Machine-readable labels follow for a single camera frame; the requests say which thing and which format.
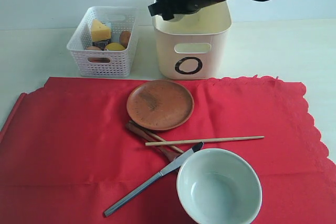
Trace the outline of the white perforated plastic basket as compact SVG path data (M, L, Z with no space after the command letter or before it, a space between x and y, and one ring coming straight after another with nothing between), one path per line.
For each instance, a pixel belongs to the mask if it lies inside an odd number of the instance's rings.
M124 51L90 51L92 46L91 23L94 19L111 22L112 42L119 43L120 34L131 32L128 47ZM123 78L132 69L138 45L138 9L135 7L93 6L84 14L67 44L80 74L85 77Z

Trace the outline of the white blue packet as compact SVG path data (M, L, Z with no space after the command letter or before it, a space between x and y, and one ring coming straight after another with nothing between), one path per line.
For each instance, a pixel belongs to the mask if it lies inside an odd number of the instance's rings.
M112 42L112 25L111 25L111 22L103 22L103 24L111 29L111 38L106 39L106 40L92 42L93 46L96 46L96 47L100 48L101 50L104 50L106 45L108 45L109 43Z

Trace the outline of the brown wooden chopstick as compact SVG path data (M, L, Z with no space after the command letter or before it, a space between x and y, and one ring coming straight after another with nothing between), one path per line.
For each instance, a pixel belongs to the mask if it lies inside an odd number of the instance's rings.
M152 137L155 139L155 141L160 141L160 142L166 142L165 139L159 137L158 135L154 134L153 132L150 132L149 130L137 125L134 121L130 120L129 121L130 124L134 125L135 127L137 127L138 129L140 129L142 132L144 132L145 134L147 134L148 136ZM181 149L179 149L178 147L171 145L170 146L171 149L179 152L179 153L183 153L183 151Z

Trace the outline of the light wooden chopstick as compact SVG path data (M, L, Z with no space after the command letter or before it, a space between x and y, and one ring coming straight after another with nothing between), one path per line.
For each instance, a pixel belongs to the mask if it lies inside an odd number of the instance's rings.
M264 136L244 136L244 137L209 138L209 139L180 140L180 141L167 141L167 142L146 142L145 146L171 146L171 145L184 145L199 142L204 143L232 142L232 141L258 140L264 138L265 138Z

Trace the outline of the brown egg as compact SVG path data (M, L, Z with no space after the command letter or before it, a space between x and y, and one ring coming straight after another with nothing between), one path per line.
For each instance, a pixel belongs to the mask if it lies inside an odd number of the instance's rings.
M89 46L86 48L86 50L90 50L90 51L101 51L102 49L96 46Z

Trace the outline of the brown wooden plate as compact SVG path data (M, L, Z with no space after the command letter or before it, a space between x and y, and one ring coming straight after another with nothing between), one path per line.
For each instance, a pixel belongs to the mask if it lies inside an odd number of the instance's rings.
M188 89L177 82L153 80L130 93L126 108L137 125L167 131L181 126L191 117L194 99Z

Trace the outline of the cream plastic bin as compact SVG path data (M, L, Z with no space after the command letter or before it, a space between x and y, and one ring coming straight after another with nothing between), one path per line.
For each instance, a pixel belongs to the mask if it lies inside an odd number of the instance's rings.
M153 18L159 70L176 80L214 77L224 59L232 19L227 3L202 8L191 15L164 21Z

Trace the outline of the red table cloth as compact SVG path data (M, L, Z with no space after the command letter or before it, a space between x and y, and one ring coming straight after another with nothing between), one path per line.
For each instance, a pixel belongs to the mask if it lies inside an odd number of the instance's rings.
M50 78L21 94L1 130L1 223L192 223L175 173L103 216L166 164L125 128L127 98L140 84ZM335 165L302 83L240 77L183 85L193 114L164 139L261 136L217 144L259 176L263 204L255 223L335 223Z

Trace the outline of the stainless steel knife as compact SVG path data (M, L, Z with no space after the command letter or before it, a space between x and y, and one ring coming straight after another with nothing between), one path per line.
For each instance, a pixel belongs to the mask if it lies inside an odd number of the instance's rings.
M172 171L177 170L182 166L182 164L194 153L200 151L204 146L204 142L198 142L196 145L194 145L192 148L190 148L188 151L180 155L179 157L175 158L173 161L171 161L168 165L166 165L163 169L161 169L159 172L154 174L152 177L150 177L147 181L142 183L140 186L135 188L133 191L125 195L123 198L121 198L119 201L117 201L114 205L109 207L107 210L103 212L104 217L108 217L112 215L114 212L116 212L118 209L120 209L122 206L124 206L126 203L128 203L130 200L132 200L134 197L139 195L141 192L143 192L145 189L147 189L150 185L152 185L154 182L159 180L160 178L164 177L165 175L171 173Z

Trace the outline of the white ceramic bowl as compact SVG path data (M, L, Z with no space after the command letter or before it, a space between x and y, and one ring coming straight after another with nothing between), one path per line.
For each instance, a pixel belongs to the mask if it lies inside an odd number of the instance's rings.
M252 223L263 200L254 169L220 148L189 157L179 170L176 189L182 207L197 223Z

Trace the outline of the yellow lemon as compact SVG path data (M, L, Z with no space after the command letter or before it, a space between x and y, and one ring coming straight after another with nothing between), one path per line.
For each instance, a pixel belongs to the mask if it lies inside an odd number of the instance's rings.
M112 42L112 43L107 44L104 50L105 51L124 51L126 50L126 47L120 43Z

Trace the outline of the yellow cheese wedge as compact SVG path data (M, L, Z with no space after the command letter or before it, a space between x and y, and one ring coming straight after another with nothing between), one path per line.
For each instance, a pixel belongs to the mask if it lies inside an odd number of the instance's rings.
M93 42L108 40L112 36L111 28L97 19L94 19L92 21L90 32L91 32L91 39Z

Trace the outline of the brown wooden spoon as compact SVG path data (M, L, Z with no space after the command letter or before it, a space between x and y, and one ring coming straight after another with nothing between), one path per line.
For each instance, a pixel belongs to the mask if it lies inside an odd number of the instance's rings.
M126 124L126 128L129 131L133 132L135 135L143 138L146 142L156 142L154 138L148 136L147 134L145 134L144 132L142 132L140 129L130 124L129 122ZM159 150L170 162L184 153L184 151L183 153L179 153L171 148L168 149L163 146L156 146L155 148L156 150Z

